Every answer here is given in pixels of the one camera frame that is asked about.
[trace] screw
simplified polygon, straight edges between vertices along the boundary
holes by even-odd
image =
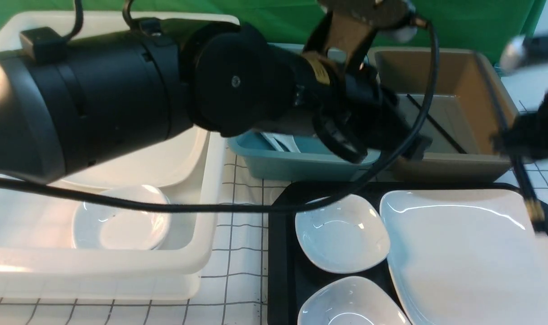
[[[239,76],[233,76],[232,77],[232,87],[238,88],[241,84],[241,80]]]

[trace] white square plate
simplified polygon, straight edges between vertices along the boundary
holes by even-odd
[[[414,325],[548,325],[548,251],[520,194],[393,191],[381,216],[392,279]]]

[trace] white plate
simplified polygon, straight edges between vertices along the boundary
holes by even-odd
[[[207,131],[193,127],[175,138],[70,175],[63,181],[99,189],[181,183],[194,170],[207,135]]]
[[[521,195],[393,191],[381,216],[392,279],[414,325],[548,325],[548,259]]]
[[[150,185],[124,187],[101,195],[140,202],[168,204],[167,197]],[[156,249],[167,235],[170,214],[126,210],[82,202],[72,226],[74,248]]]
[[[296,214],[295,228],[305,255],[326,272],[364,271],[382,262],[390,249],[381,217],[358,195]]]
[[[297,325],[410,325],[374,282],[349,276],[332,282],[302,305]]]

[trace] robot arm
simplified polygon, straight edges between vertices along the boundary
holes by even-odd
[[[76,41],[48,27],[22,32],[22,50],[0,53],[0,173],[51,183],[194,124],[225,137],[318,136],[351,163],[411,138],[400,153],[421,158],[430,140],[411,136],[363,59],[378,32],[427,22],[406,0],[320,3],[328,12],[301,55],[251,25],[134,20],[129,5],[128,31]],[[327,57],[332,47],[345,62]]]

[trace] white plastic bin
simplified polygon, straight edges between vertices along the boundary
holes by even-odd
[[[80,37],[127,28],[118,12],[84,14]],[[135,15],[238,23],[235,17],[208,14]],[[23,29],[48,25],[66,33],[73,22],[71,12],[18,14],[0,31],[0,50],[17,49]],[[175,203],[218,203],[224,155],[225,140],[210,134],[193,172],[164,193]],[[55,185],[72,188],[63,181]],[[0,190],[0,297],[184,300],[196,294],[200,270],[212,253],[215,214],[173,216],[158,251],[83,250],[68,247],[77,205]]]

